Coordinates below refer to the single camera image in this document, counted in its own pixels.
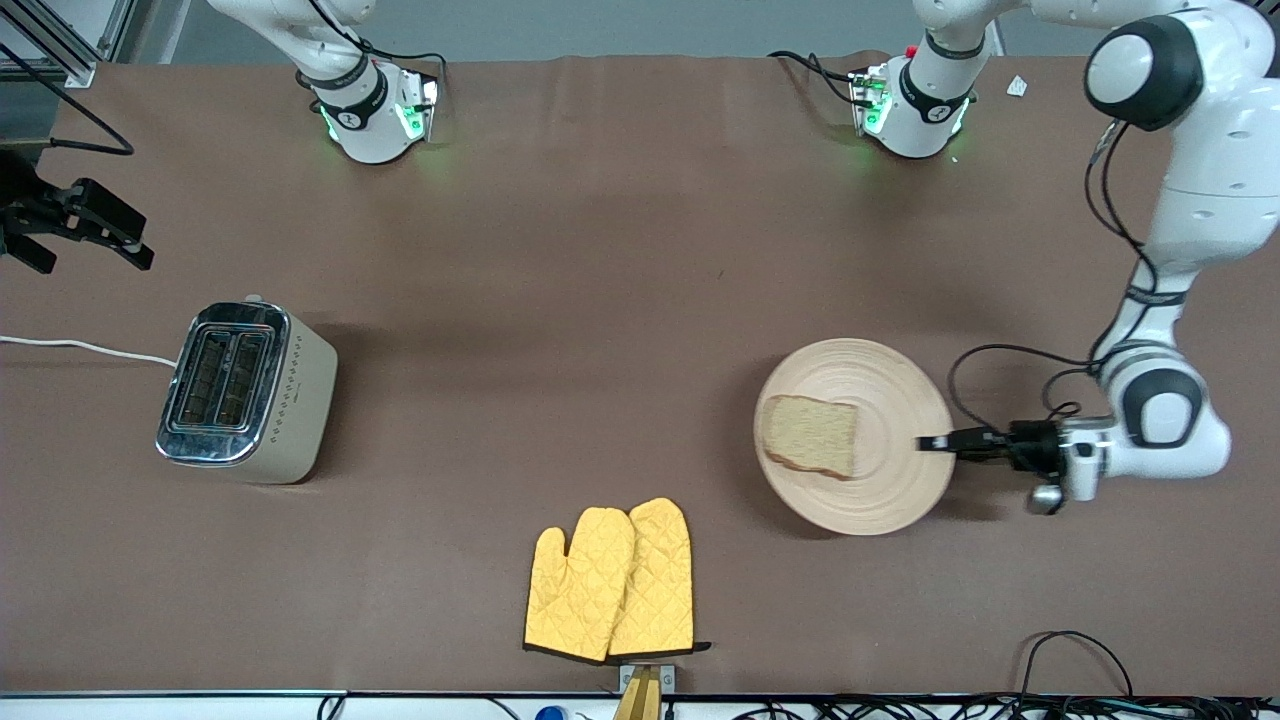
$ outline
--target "round wooden plate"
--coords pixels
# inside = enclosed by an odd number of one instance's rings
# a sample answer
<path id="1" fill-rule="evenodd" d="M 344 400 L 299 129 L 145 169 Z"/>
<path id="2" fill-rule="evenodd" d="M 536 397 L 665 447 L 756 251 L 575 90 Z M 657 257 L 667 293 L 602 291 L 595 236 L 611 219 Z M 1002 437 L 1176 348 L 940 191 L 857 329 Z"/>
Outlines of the round wooden plate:
<path id="1" fill-rule="evenodd" d="M 764 454 L 764 401 L 803 395 L 858 407 L 854 478 L 791 470 Z M 846 536 L 879 536 L 919 520 L 942 497 L 955 456 L 922 452 L 920 436 L 952 429 L 929 378 L 896 350 L 869 340 L 824 340 L 792 352 L 755 404 L 755 456 L 769 484 L 804 519 Z"/>

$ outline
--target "brown tablecloth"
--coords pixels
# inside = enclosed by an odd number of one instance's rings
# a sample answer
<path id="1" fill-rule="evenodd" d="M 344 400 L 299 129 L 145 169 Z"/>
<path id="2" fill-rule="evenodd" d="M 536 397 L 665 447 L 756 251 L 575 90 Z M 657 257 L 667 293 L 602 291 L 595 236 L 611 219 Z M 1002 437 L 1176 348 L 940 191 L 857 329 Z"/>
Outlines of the brown tablecloth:
<path id="1" fill-rule="evenodd" d="M 1275 692 L 1275 249 L 1207 273 L 1180 327 L 1235 433 L 1216 478 L 1107 480 L 1046 519 L 1028 477 L 963 468 L 916 525 L 849 538 L 755 462 L 756 392 L 817 340 L 884 342 L 936 380 L 982 342 L 1087 352 L 1133 258 L 1082 201 L 1106 123 L 1080 59 L 992 61 L 925 161 L 855 138 L 774 60 L 452 70 L 453 142 L 385 167 L 343 158 L 287 67 L 108 67 L 82 94 L 137 155 L 41 170 L 133 202 L 155 268 L 50 240 L 51 277 L 0 263 L 3 331 L 175 356 L 205 305 L 261 293 L 340 372 L 314 479 L 270 489 L 156 454 L 166 369 L 0 348 L 5 688 L 612 685 L 520 650 L 534 539 L 668 496 L 716 643 L 685 691 L 1005 689 L 1030 634 L 1075 628 L 1143 693 Z M 95 131 L 64 111 L 58 132 Z M 1165 152 L 1121 147 L 1134 225 Z M 1050 370 L 982 357 L 963 388 L 1038 416 Z M 1079 648 L 1037 667 L 1033 689 L 1116 689 Z"/>

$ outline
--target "bread slice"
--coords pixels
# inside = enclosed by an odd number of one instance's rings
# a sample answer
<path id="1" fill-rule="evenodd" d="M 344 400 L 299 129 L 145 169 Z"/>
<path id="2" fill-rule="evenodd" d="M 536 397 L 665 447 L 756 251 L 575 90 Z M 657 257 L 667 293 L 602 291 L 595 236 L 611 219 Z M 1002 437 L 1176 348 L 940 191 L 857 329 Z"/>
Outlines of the bread slice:
<path id="1" fill-rule="evenodd" d="M 858 409 L 844 402 L 799 395 L 774 395 L 764 401 L 765 455 L 801 473 L 851 480 L 856 427 Z"/>

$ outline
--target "stainless steel toaster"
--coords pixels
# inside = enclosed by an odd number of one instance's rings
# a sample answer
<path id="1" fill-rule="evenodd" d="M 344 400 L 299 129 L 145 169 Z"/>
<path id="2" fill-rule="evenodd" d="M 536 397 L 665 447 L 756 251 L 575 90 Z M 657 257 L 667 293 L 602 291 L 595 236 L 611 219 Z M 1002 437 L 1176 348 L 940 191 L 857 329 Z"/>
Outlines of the stainless steel toaster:
<path id="1" fill-rule="evenodd" d="M 156 447 L 230 479 L 296 483 L 315 464 L 337 372 L 333 346 L 284 309 L 215 302 L 191 323 Z"/>

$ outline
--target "oven mitt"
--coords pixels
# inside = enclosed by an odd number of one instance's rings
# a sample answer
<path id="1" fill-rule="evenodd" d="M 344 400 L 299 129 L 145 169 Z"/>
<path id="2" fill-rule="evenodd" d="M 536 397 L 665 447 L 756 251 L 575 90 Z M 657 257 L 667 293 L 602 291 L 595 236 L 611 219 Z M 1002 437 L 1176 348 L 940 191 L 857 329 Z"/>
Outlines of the oven mitt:
<path id="1" fill-rule="evenodd" d="M 563 530 L 543 530 L 529 580 L 525 650 L 603 662 L 634 552 L 631 520 L 613 507 L 588 507 L 567 548 Z"/>
<path id="2" fill-rule="evenodd" d="M 710 643 L 694 643 L 692 546 L 684 512 L 659 497 L 634 507 L 630 518 L 635 557 L 608 662 L 709 648 Z"/>

